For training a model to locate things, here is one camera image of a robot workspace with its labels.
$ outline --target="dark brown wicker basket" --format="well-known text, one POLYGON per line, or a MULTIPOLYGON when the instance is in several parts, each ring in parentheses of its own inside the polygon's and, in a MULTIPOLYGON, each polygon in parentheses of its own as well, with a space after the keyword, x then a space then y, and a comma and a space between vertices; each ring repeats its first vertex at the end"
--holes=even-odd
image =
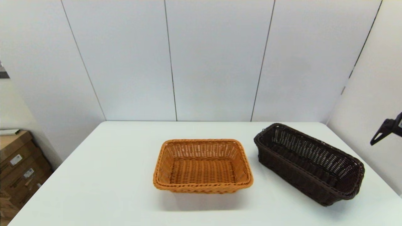
POLYGON ((323 206, 359 192, 363 163, 329 144, 279 123, 254 142, 263 165, 323 206))

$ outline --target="table surface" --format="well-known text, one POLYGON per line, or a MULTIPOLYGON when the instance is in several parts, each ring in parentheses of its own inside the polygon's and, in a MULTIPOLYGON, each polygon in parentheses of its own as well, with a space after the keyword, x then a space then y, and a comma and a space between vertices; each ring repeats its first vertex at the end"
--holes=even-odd
MULTIPOLYGON (((402 225, 402 199, 364 162, 360 193, 329 207, 320 206, 261 165, 253 138, 271 124, 104 122, 9 226, 402 225), (152 178, 160 147, 165 140, 181 138, 240 141, 254 184, 223 195, 157 190, 152 178)), ((322 123, 284 124, 359 158, 322 123)))

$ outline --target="black mount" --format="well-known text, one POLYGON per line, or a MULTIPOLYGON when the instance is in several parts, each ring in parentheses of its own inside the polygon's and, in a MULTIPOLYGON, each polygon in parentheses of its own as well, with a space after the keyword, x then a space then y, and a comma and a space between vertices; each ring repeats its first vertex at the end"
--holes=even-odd
POLYGON ((391 133, 394 133, 402 137, 402 112, 396 117, 396 119, 385 119, 381 127, 378 129, 377 133, 370 141, 370 144, 371 145, 376 144, 377 142, 384 139, 384 137, 390 135, 391 133))

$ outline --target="box label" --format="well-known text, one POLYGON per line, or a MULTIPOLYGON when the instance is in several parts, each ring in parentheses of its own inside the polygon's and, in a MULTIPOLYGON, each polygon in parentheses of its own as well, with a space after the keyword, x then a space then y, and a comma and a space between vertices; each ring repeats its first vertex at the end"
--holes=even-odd
POLYGON ((17 163, 19 163, 21 160, 23 159, 23 157, 18 154, 17 156, 15 156, 14 158, 12 158, 12 160, 10 161, 12 166, 15 166, 17 163))
POLYGON ((30 177, 33 174, 33 172, 35 172, 35 171, 32 168, 30 168, 27 172, 25 172, 24 173, 25 179, 30 177))

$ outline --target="rectangular basket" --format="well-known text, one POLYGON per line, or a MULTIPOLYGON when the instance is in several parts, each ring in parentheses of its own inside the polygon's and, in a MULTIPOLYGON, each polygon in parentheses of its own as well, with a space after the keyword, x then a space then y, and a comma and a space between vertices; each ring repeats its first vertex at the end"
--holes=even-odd
POLYGON ((154 186, 183 193, 233 193, 253 183, 237 140, 168 140, 163 143, 154 186))
POLYGON ((254 142, 264 166, 323 206, 359 192, 363 163, 329 144, 279 123, 259 133, 254 142))

